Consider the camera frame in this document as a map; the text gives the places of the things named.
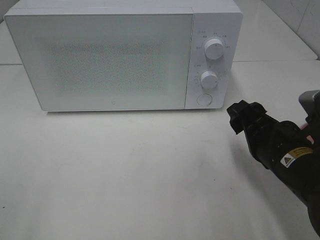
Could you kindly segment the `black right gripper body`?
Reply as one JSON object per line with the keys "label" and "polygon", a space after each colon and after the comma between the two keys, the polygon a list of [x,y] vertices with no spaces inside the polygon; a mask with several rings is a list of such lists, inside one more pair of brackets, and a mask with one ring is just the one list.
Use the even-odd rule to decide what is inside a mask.
{"label": "black right gripper body", "polygon": [[291,190],[319,190],[320,150],[291,121],[248,109],[243,130],[251,155]]}

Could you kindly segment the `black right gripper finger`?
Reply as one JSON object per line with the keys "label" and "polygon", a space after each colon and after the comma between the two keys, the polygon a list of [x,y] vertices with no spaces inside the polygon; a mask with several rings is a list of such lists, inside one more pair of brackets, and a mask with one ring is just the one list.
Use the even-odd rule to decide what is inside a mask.
{"label": "black right gripper finger", "polygon": [[229,123],[235,134],[239,134],[244,130],[244,120],[247,117],[248,110],[250,109],[249,103],[241,100],[238,103],[233,103],[227,108],[227,113],[230,117]]}
{"label": "black right gripper finger", "polygon": [[264,118],[266,109],[258,102],[249,103],[246,107],[246,115],[248,118]]}

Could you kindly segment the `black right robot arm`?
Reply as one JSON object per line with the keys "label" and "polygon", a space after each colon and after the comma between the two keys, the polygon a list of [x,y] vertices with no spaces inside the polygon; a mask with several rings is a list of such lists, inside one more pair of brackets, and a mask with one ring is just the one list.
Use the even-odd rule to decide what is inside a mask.
{"label": "black right robot arm", "polygon": [[227,113],[234,132],[244,132],[252,157],[305,204],[311,225],[319,233],[320,156],[315,143],[294,122],[267,115],[258,102],[241,100],[228,107]]}

